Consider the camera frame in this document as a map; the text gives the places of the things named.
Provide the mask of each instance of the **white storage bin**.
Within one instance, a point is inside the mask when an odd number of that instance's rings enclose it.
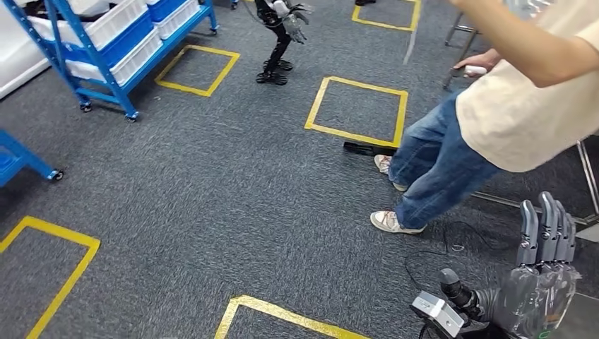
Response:
[[[197,0],[185,1],[176,11],[172,12],[166,19],[159,23],[154,23],[158,29],[160,39],[168,39],[172,33],[176,32],[183,26],[192,16],[195,16],[200,11],[200,5]]]
[[[110,73],[120,86],[123,86],[131,77],[139,71],[143,65],[150,60],[162,46],[162,40],[158,36],[158,30],[154,29],[145,37],[129,54],[127,54],[116,66],[110,69]],[[82,79],[95,79],[106,81],[98,67],[79,61],[66,61],[71,74]]]
[[[80,16],[96,16],[110,10],[107,0],[68,0],[73,13]]]
[[[147,10],[148,7],[144,0],[123,0],[97,21],[82,24],[96,48],[102,49]],[[54,40],[50,20],[32,16],[29,17],[29,20],[44,39]],[[83,47],[81,40],[66,21],[59,21],[58,27],[63,42]]]

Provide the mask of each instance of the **floor marking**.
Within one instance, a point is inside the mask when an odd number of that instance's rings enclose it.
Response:
[[[422,5],[424,0],[418,0],[420,3],[419,6]],[[414,46],[416,45],[416,34],[418,32],[418,23],[420,22],[420,8],[418,9],[417,16],[415,18],[416,24],[414,25],[414,30],[410,33],[410,42],[408,43],[408,50],[405,52],[405,56],[403,57],[403,64],[407,65],[410,57],[412,56],[412,52],[414,51]]]
[[[183,54],[185,54],[185,52],[187,52],[190,49],[195,49],[197,51],[214,53],[214,54],[221,54],[221,55],[225,55],[230,58],[229,62],[227,62],[227,65],[218,74],[218,76],[216,76],[216,79],[212,82],[212,84],[210,85],[210,87],[207,90],[202,90],[200,88],[193,88],[193,87],[181,85],[179,83],[172,83],[170,81],[163,80],[163,78],[174,67],[174,65],[177,64],[177,62],[179,62],[179,60],[181,59]],[[237,62],[237,60],[239,59],[240,56],[241,56],[241,54],[236,53],[236,52],[229,52],[229,51],[225,51],[222,49],[216,49],[216,48],[212,48],[212,47],[204,47],[204,46],[196,46],[194,44],[188,44],[187,46],[185,46],[181,49],[181,51],[175,56],[175,58],[173,58],[169,62],[168,65],[166,65],[165,69],[163,69],[160,72],[160,74],[158,74],[156,76],[156,79],[154,79],[154,81],[158,85],[161,85],[166,88],[170,88],[173,90],[180,90],[182,92],[187,92],[187,93],[193,93],[195,95],[200,95],[202,97],[209,97],[216,90],[216,88],[220,85],[220,83],[223,81],[223,79],[227,76],[227,74],[229,73],[231,68],[233,68],[233,65],[235,65],[235,62]]]
[[[36,339],[40,336],[66,296],[73,289],[73,286],[75,286],[75,283],[79,277],[81,277],[89,263],[92,261],[97,249],[100,247],[100,240],[79,232],[75,232],[73,230],[68,230],[58,225],[51,224],[49,222],[45,222],[44,220],[27,216],[24,217],[20,223],[18,223],[18,225],[4,238],[4,240],[0,241],[0,254],[4,252],[8,246],[10,246],[10,244],[12,244],[12,242],[25,229],[25,227],[30,227],[88,248],[88,251],[85,253],[81,261],[79,261],[79,264],[69,276],[69,279],[67,279],[62,285],[60,291],[56,294],[56,296],[54,296],[54,299],[50,302],[50,305],[48,305],[40,319],[37,320],[37,323],[35,323],[29,334],[27,334],[27,339]]]
[[[237,312],[239,306],[249,307],[250,309],[254,309],[290,323],[294,323],[295,325],[308,328],[309,330],[329,335],[333,338],[368,339],[368,337],[364,337],[363,335],[353,333],[327,323],[321,323],[320,321],[315,321],[306,318],[305,316],[300,316],[299,314],[292,313],[282,307],[250,297],[248,295],[235,297],[229,301],[227,309],[225,310],[225,314],[223,315],[223,319],[220,321],[218,329],[216,330],[216,334],[214,335],[214,339],[225,339],[227,337],[227,333],[229,332],[229,328],[231,327],[231,323],[235,317],[235,312]]]
[[[331,81],[336,81],[338,83],[344,83],[346,85],[351,85],[359,88],[364,88],[367,90],[375,90],[378,92],[388,93],[392,95],[399,96],[399,108],[397,113],[397,120],[395,126],[395,132],[393,133],[393,140],[386,141],[381,139],[372,138],[369,136],[363,136],[360,134],[349,133],[346,131],[341,131],[338,129],[332,129],[330,127],[320,126],[314,123],[316,120],[316,114],[319,111],[320,105],[322,103],[322,99],[324,97],[324,93],[326,92],[326,88]],[[339,78],[337,76],[327,76],[322,80],[318,93],[314,98],[314,103],[312,104],[312,108],[310,109],[310,113],[308,114],[308,119],[306,120],[306,124],[304,125],[305,129],[313,129],[316,131],[333,134],[335,136],[340,136],[341,138],[352,139],[356,141],[361,141],[363,143],[370,143],[372,145],[386,146],[386,147],[399,147],[399,143],[401,141],[401,135],[403,133],[403,122],[405,119],[405,108],[408,103],[408,92],[404,90],[394,90],[392,88],[385,88],[376,85],[370,85],[368,83],[360,83],[358,81],[353,81],[349,79]]]
[[[388,23],[379,23],[377,21],[360,19],[360,9],[362,7],[356,6],[356,5],[354,5],[354,11],[352,13],[352,21],[355,21],[356,23],[363,23],[365,25],[389,28],[392,30],[404,30],[407,32],[413,32],[416,29],[416,24],[418,22],[418,19],[420,18],[420,4],[421,4],[422,0],[404,0],[404,1],[414,3],[414,9],[412,10],[412,22],[410,23],[409,26],[394,26],[394,25],[389,25]]]

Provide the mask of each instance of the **blue jeans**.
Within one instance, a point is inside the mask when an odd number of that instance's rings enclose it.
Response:
[[[423,228],[501,171],[462,139],[456,116],[458,94],[446,97],[406,129],[391,159],[389,179],[408,187],[395,208],[404,228]]]

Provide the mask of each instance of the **blue shelving rack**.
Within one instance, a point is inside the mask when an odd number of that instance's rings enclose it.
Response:
[[[60,180],[63,172],[50,167],[44,160],[0,129],[0,187],[3,187],[24,167],[31,167],[45,179]]]
[[[188,35],[192,29],[194,29],[202,20],[205,18],[210,19],[210,29],[216,34],[218,29],[218,23],[214,14],[214,8],[212,0],[204,0],[200,5],[200,11],[191,17],[181,28],[179,28],[174,34],[172,34],[167,40],[163,40],[161,48],[152,55],[152,57],[124,84],[119,85],[114,79],[112,73],[110,73],[109,67],[102,55],[95,48],[90,37],[83,29],[81,22],[77,15],[71,10],[69,3],[66,0],[45,0],[46,9],[48,11],[48,19],[52,22],[52,30],[55,36],[55,43],[48,43],[44,40],[41,35],[34,29],[32,23],[28,20],[23,10],[15,4],[14,0],[2,0],[13,16],[18,20],[20,25],[25,31],[31,36],[33,41],[37,43],[37,46],[42,50],[44,55],[48,58],[50,64],[56,69],[64,81],[69,85],[71,91],[79,101],[79,108],[84,112],[89,112],[92,109],[91,98],[104,100],[111,102],[116,105],[120,105],[125,111],[125,119],[128,122],[135,122],[138,118],[139,113],[131,104],[128,98],[129,92],[139,82],[150,73],[150,71],[158,64],[162,58],[164,58],[171,50],[173,50],[183,38]],[[60,13],[66,22],[71,26],[73,31],[77,34],[85,50],[88,53],[90,60],[93,61],[93,65],[98,67],[106,82],[95,81],[92,79],[80,79],[73,76],[66,67],[65,58],[65,47],[62,44],[60,33],[57,24],[57,14]],[[82,81],[90,83],[97,83],[110,89],[112,95],[107,95],[95,90],[85,88],[81,85]]]

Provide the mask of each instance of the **shirt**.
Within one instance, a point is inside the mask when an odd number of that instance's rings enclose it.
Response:
[[[557,0],[538,26],[599,51],[599,0]],[[500,61],[456,100],[464,141],[493,165],[526,172],[599,130],[599,71],[537,88]]]

